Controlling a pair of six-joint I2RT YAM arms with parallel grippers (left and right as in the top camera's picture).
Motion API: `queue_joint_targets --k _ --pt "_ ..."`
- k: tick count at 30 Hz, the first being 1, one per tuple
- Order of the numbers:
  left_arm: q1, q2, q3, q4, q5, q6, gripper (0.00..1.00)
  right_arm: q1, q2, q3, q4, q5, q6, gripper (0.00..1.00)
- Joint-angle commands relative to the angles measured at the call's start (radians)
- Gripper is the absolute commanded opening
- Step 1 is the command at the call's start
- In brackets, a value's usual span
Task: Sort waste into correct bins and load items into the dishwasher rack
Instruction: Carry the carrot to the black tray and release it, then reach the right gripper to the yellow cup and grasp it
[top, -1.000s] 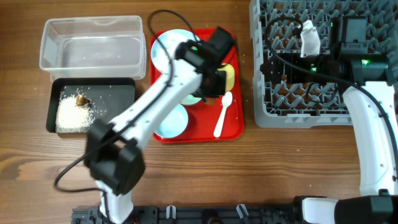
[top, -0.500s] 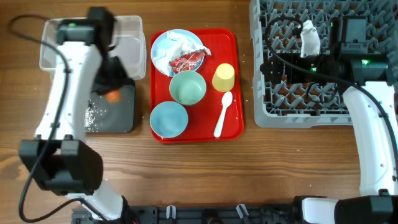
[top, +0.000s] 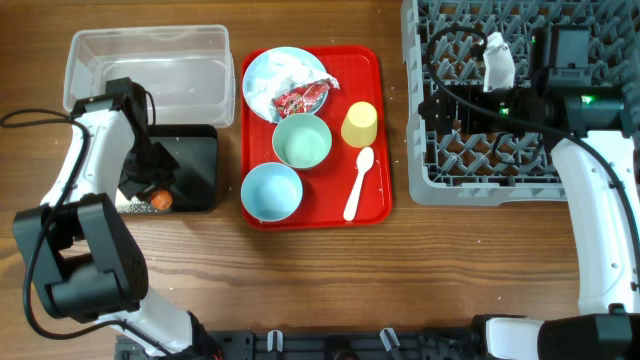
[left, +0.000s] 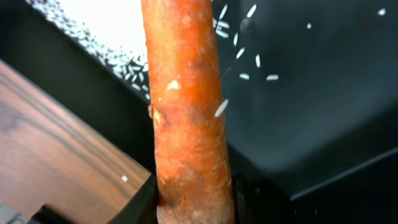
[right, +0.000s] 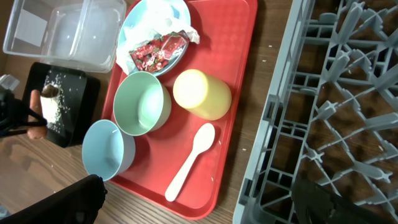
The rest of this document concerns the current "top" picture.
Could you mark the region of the orange carrot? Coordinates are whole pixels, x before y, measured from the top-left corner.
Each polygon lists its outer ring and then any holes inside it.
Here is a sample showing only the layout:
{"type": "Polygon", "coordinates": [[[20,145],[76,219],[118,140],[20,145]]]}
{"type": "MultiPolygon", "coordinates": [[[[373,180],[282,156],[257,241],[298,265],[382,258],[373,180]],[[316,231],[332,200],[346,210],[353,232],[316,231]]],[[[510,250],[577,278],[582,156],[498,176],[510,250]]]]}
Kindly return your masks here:
{"type": "Polygon", "coordinates": [[[158,211],[166,211],[171,208],[173,204],[173,197],[168,190],[159,189],[151,194],[149,203],[158,211]]]}

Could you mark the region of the white rice pile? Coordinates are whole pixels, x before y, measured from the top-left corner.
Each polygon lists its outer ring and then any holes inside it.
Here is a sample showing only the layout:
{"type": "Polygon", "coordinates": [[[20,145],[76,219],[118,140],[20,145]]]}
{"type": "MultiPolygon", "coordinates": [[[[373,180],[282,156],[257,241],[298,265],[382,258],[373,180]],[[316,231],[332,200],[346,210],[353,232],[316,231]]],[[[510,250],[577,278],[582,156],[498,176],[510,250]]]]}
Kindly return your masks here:
{"type": "Polygon", "coordinates": [[[151,214],[156,210],[150,203],[139,200],[137,197],[127,199],[122,193],[116,193],[115,207],[123,214],[151,214]]]}

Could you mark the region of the yellow plastic cup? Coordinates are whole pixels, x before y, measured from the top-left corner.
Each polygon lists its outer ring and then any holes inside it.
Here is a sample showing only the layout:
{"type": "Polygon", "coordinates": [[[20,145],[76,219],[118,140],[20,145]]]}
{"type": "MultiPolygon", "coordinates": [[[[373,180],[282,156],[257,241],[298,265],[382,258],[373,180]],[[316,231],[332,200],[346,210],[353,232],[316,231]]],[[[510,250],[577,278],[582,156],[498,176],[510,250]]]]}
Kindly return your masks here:
{"type": "Polygon", "coordinates": [[[368,147],[377,137],[377,121],[377,110],[371,103],[356,102],[347,111],[341,136],[351,147],[368,147]]]}

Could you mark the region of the light blue bowl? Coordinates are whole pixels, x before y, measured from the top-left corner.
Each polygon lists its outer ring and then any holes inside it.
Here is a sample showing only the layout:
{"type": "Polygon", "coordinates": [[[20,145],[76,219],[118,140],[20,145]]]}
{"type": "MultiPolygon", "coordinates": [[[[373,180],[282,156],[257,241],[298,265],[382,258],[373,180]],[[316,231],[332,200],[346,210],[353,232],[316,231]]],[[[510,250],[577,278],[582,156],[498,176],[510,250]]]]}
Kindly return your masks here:
{"type": "Polygon", "coordinates": [[[300,206],[303,185],[299,175],[277,162],[260,164],[250,170],[241,185],[244,209],[261,222],[278,222],[300,206]]]}

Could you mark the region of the mint green bowl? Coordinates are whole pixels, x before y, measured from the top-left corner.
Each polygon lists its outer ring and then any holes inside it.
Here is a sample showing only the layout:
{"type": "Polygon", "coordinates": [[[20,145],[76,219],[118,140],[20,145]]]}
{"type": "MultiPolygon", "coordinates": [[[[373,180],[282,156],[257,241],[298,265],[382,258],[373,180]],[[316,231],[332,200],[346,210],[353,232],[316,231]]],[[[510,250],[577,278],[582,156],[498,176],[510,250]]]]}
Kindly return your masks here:
{"type": "Polygon", "coordinates": [[[276,157],[284,164],[300,170],[322,163],[332,148],[332,134],[319,117],[300,113],[282,120],[272,136],[276,157]]]}

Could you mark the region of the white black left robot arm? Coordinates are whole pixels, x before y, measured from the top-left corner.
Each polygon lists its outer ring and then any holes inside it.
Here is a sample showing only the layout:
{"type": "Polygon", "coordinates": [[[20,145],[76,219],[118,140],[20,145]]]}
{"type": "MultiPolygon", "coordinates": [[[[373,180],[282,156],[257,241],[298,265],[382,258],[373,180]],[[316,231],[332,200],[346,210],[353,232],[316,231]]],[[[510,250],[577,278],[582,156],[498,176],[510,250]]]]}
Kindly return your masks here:
{"type": "Polygon", "coordinates": [[[112,328],[160,359],[220,359],[224,352],[190,311],[154,291],[144,256],[115,200],[118,195],[169,212],[200,212],[216,201],[218,134],[204,124],[160,125],[153,97],[129,78],[69,113],[23,109],[3,128],[68,124],[60,173],[39,206],[14,218],[26,265],[22,302],[38,335],[54,339],[34,314],[39,300],[54,319],[72,319],[87,335],[112,328]]]}

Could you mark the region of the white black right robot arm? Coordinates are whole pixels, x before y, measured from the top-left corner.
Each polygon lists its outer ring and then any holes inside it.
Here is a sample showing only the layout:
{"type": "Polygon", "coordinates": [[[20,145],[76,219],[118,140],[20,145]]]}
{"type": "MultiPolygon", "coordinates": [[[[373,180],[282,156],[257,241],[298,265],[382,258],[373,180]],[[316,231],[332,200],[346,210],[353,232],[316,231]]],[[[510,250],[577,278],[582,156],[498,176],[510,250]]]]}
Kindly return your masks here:
{"type": "Polygon", "coordinates": [[[634,137],[639,127],[616,87],[598,87],[584,26],[537,28],[530,84],[498,33],[481,34],[473,55],[483,90],[440,85],[420,107],[438,128],[451,103],[465,109],[466,133],[538,133],[566,193],[579,262],[579,314],[557,320],[480,315],[468,353],[481,359],[635,359],[639,355],[639,194],[634,137]]]}

